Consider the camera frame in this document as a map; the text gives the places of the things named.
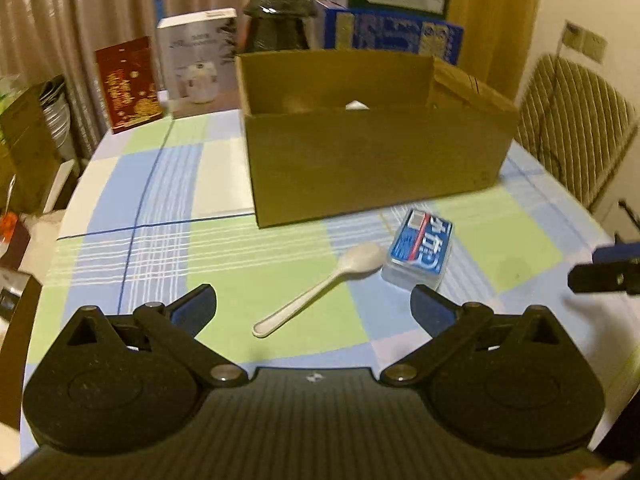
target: spoon handle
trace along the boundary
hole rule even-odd
[[[273,314],[269,314],[263,320],[260,320],[254,325],[252,333],[256,337],[263,338],[275,332],[289,319],[303,310],[318,294],[320,294],[329,285],[331,285],[331,283],[333,283],[334,280],[339,276],[340,273],[334,272],[326,280],[324,280],[324,282],[318,283],[314,288],[298,296],[295,300],[287,303],[281,309],[276,310],[276,312],[274,312]]]

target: wall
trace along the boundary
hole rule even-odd
[[[602,75],[640,110],[640,0],[540,0],[517,101],[526,91],[538,58],[556,51],[566,20],[603,36],[609,46],[602,65],[567,47],[562,56]],[[616,211],[619,198],[625,198],[640,212],[640,139],[631,146],[594,214],[611,235],[618,230],[640,238],[626,217]]]

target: striped chair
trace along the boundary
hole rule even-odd
[[[591,209],[638,132],[635,115],[601,76],[546,54],[522,101],[516,140]]]

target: white plastic spoon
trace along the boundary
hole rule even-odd
[[[373,272],[382,267],[385,263],[385,251],[379,245],[368,242],[352,247],[345,252],[335,267],[334,272],[322,283],[318,283],[314,288],[298,296],[295,300],[287,303],[280,310],[265,317],[254,325],[253,334],[256,337],[267,337],[275,330],[283,326],[289,319],[294,317],[305,308],[318,294],[325,290],[335,280],[345,274],[364,274]]]

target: green square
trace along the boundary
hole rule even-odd
[[[124,147],[122,154],[130,155],[131,153],[148,152],[149,150],[159,149],[171,126],[171,122],[171,116],[167,115],[152,123],[135,127],[131,132],[129,142],[127,142],[127,145]]]
[[[237,363],[315,354],[368,341],[345,283],[328,290],[265,339],[253,325],[334,270],[320,222],[259,230],[255,217],[191,225],[188,289],[210,283],[216,317],[197,339]]]
[[[27,354],[28,364],[39,363],[60,333],[66,297],[71,287],[76,260],[83,241],[84,237],[59,240],[56,243],[56,253],[51,261],[45,280],[46,285],[40,294],[33,321]]]
[[[436,209],[453,222],[454,237],[496,294],[562,261],[562,253],[504,188],[438,200]]]
[[[196,115],[176,119],[171,128],[166,146],[185,146],[187,144],[199,144],[204,142],[207,135],[209,115]]]

